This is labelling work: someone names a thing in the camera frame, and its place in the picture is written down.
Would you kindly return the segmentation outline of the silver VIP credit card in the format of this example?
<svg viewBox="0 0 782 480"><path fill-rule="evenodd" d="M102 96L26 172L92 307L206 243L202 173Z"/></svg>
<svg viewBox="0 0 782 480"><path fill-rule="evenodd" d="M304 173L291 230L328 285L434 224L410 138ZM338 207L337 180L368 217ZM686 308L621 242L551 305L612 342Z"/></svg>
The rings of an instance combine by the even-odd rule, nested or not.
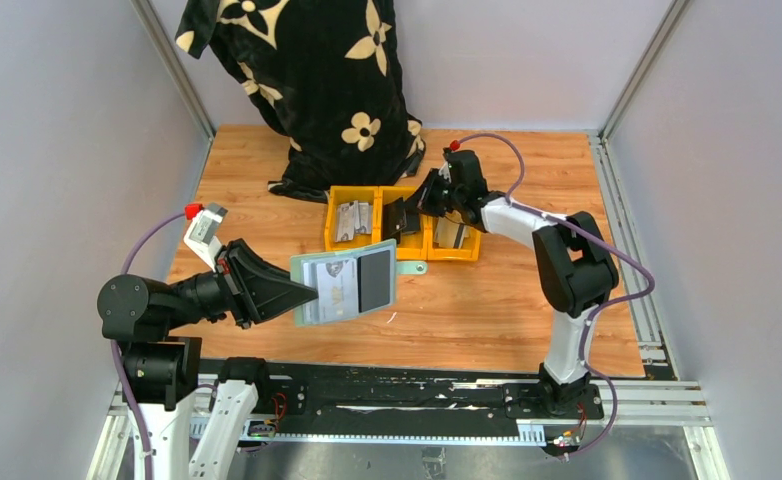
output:
<svg viewBox="0 0 782 480"><path fill-rule="evenodd" d="M355 259L310 261L303 264L302 270L306 285L317 292L317 299L304 307L305 324L331 324L359 314Z"/></svg>

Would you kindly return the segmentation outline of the black credit card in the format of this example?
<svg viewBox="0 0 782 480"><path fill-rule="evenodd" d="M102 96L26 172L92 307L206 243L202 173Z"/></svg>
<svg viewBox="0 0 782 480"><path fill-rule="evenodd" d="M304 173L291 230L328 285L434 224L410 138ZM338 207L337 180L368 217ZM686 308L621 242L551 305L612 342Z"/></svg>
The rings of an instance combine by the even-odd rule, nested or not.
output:
<svg viewBox="0 0 782 480"><path fill-rule="evenodd" d="M374 251L357 260L358 308L360 313L391 303L391 252Z"/></svg>
<svg viewBox="0 0 782 480"><path fill-rule="evenodd" d="M397 198L383 206L382 238L384 240L394 240L399 244L407 223L406 203L403 198Z"/></svg>

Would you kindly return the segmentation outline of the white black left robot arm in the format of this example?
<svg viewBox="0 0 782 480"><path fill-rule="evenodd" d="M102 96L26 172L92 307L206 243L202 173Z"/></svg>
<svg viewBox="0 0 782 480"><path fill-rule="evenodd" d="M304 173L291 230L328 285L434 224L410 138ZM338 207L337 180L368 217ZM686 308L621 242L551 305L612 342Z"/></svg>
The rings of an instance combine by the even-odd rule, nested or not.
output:
<svg viewBox="0 0 782 480"><path fill-rule="evenodd" d="M202 340L175 336L173 330L227 316L249 328L318 297L242 239L221 247L213 260L212 270L173 284L122 273L98 294L102 335L113 344L123 397L135 423L138 479L226 478L250 414L265 411L279 398L264 359L226 359L207 425L192 447Z"/></svg>

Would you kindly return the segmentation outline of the green leather card holder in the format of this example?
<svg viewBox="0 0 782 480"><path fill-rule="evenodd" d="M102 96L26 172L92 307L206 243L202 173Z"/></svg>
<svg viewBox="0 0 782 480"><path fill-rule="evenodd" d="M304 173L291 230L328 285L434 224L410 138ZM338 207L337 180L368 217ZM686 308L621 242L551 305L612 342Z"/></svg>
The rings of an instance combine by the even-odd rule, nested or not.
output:
<svg viewBox="0 0 782 480"><path fill-rule="evenodd" d="M393 240L290 259L290 278L317 293L294 311L297 327L354 320L396 302L401 275L423 275L422 260L399 260Z"/></svg>

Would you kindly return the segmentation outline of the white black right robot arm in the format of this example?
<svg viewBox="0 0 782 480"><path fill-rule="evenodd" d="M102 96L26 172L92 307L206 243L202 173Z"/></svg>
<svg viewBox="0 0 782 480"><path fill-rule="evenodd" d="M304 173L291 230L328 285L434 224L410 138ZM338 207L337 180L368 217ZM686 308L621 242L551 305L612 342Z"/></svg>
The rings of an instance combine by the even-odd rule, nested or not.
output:
<svg viewBox="0 0 782 480"><path fill-rule="evenodd" d="M444 158L444 167L431 170L405 205L436 218L457 213L463 225L535 254L541 290L554 311L538 403L547 415L563 417L590 383L587 358L596 317L619 283L612 254L589 213L555 214L490 189L471 150L447 149Z"/></svg>

